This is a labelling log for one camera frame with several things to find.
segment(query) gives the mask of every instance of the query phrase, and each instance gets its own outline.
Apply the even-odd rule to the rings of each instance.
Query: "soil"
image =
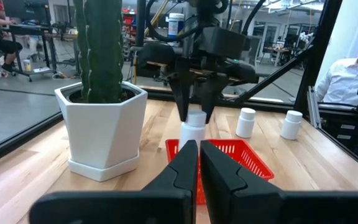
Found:
[[[132,90],[126,88],[125,86],[122,87],[122,102],[131,99],[134,96],[135,93]],[[67,99],[72,103],[86,103],[84,102],[84,99],[82,99],[81,90],[75,91],[74,93],[70,94]]]

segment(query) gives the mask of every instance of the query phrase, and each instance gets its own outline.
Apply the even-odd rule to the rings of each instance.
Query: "white bottle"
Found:
[[[205,120],[206,113],[204,111],[188,111],[186,122],[182,122],[181,124],[179,149],[181,149],[187,141],[196,140],[198,149],[200,150],[200,141],[205,139]]]
[[[288,111],[287,117],[283,123],[281,137],[288,140],[295,140],[299,129],[301,128],[302,113],[297,111]]]
[[[256,111],[250,108],[243,108],[240,112],[239,122],[237,123],[236,135],[242,138],[251,138],[255,124]]]

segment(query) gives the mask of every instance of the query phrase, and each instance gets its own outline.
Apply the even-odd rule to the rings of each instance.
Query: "white hexagonal planter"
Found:
[[[70,140],[72,172],[105,181],[136,169],[147,92],[128,82],[122,85],[135,96],[115,104],[67,100],[82,83],[55,90]]]

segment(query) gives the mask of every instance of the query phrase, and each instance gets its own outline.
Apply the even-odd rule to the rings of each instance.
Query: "red plastic basket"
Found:
[[[270,180],[274,178],[273,172],[266,166],[266,164],[245,141],[241,139],[209,139],[208,141],[264,180]],[[171,162],[171,160],[178,153],[179,140],[168,139],[165,141],[165,145],[167,147],[168,162]],[[200,159],[198,159],[197,178],[197,204],[203,205],[206,202],[203,185],[201,183]]]

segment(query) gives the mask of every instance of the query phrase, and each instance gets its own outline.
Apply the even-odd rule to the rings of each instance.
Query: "cactus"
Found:
[[[88,66],[88,44],[86,43],[86,33],[85,33],[85,17],[84,17],[84,2],[83,0],[74,0],[75,5],[75,21],[77,24],[77,44],[80,50],[78,59],[80,60],[81,67],[81,80],[82,80],[82,91],[81,95],[85,102],[88,102],[88,90],[89,90],[89,80],[88,75],[90,68]]]
[[[81,73],[83,99],[88,103],[120,103],[124,63],[122,0],[75,0],[75,7],[80,64],[85,71]],[[84,36],[86,44],[80,43]]]

